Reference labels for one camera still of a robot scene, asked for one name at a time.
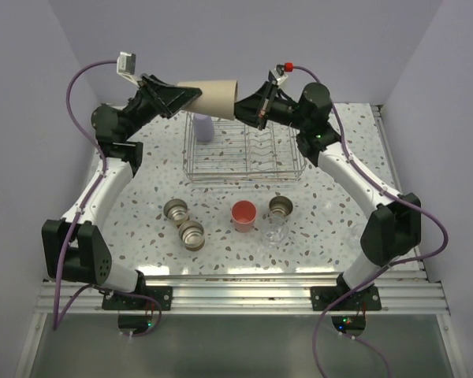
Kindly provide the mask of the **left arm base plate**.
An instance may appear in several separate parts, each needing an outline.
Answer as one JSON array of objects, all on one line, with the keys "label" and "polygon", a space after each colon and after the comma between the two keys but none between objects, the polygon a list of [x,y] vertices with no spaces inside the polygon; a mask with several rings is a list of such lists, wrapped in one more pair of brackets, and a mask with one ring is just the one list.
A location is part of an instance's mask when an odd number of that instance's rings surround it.
[{"label": "left arm base plate", "polygon": [[171,286],[147,286],[143,294],[113,291],[102,301],[102,309],[111,311],[159,310],[170,311],[173,301]]}]

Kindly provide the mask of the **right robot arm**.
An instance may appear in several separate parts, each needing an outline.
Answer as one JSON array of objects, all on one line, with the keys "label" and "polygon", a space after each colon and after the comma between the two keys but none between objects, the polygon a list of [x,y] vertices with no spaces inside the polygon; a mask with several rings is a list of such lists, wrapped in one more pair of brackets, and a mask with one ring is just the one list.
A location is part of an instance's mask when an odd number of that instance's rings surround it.
[{"label": "right robot arm", "polygon": [[237,120],[259,130],[270,121],[296,129],[299,152],[340,184],[363,211],[367,224],[360,239],[361,252],[341,274],[335,291],[339,306],[355,308],[378,270],[419,245],[419,198],[388,187],[349,150],[342,128],[330,123],[337,111],[328,88],[321,83],[309,83],[298,101],[264,83],[236,102],[233,113]]}]

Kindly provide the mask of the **purple plastic cup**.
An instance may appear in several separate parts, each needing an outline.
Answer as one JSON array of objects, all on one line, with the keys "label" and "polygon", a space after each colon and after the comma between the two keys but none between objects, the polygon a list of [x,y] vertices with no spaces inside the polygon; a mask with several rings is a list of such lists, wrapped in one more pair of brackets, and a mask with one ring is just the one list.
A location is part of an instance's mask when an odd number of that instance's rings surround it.
[{"label": "purple plastic cup", "polygon": [[214,124],[210,116],[194,113],[192,127],[198,142],[208,143],[214,138]]}]

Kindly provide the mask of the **beige plastic cup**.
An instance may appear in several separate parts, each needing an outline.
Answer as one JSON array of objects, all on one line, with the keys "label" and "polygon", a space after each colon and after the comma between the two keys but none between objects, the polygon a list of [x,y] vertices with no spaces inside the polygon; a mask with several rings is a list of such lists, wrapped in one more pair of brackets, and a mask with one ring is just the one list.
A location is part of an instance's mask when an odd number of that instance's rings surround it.
[{"label": "beige plastic cup", "polygon": [[225,120],[234,120],[234,106],[238,95],[236,80],[184,81],[179,87],[199,88],[202,94],[183,110]]}]

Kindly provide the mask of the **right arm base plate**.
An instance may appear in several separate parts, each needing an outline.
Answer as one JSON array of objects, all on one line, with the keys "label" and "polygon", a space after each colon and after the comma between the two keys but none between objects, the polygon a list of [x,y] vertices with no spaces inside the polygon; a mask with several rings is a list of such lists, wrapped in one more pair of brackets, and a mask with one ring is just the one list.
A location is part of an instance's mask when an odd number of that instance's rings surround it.
[{"label": "right arm base plate", "polygon": [[328,308],[329,311],[380,311],[382,303],[378,288],[374,285],[351,294],[346,299],[338,301],[341,294],[337,293],[336,287],[311,287],[310,299],[311,306],[314,311],[324,311]]}]

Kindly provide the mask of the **red plastic cup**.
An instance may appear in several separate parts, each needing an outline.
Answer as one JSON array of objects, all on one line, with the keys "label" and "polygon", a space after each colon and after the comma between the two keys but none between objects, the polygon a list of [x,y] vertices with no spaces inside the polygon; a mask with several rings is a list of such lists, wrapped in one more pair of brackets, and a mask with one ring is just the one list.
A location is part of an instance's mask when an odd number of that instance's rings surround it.
[{"label": "red plastic cup", "polygon": [[234,227],[238,232],[249,232],[254,227],[257,209],[252,202],[242,200],[233,205],[231,216]]}]

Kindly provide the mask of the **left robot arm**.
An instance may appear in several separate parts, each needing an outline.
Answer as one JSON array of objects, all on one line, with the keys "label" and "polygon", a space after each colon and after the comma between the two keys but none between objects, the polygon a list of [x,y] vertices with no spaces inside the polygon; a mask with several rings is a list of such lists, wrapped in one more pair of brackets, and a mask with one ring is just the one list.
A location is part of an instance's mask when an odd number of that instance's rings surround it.
[{"label": "left robot arm", "polygon": [[101,230],[120,193],[137,174],[143,144],[131,141],[155,117],[171,118],[202,94],[198,87],[162,82],[142,75],[138,90],[123,109],[99,106],[91,115],[102,160],[76,203],[58,220],[42,227],[43,249],[50,278],[120,291],[130,309],[146,304],[143,275],[112,260]]}]

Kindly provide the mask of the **steel cup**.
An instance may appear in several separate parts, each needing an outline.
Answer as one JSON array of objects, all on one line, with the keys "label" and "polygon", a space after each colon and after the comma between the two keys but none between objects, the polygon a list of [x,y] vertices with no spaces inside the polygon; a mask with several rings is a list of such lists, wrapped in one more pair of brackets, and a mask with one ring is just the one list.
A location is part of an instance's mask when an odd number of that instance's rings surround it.
[{"label": "steel cup", "polygon": [[179,198],[170,199],[163,207],[165,217],[176,227],[189,220],[188,205]]},{"label": "steel cup", "polygon": [[205,244],[204,228],[197,221],[184,222],[178,229],[178,235],[187,250],[197,251]]},{"label": "steel cup", "polygon": [[287,221],[294,209],[292,201],[285,196],[275,196],[269,201],[269,213]]}]

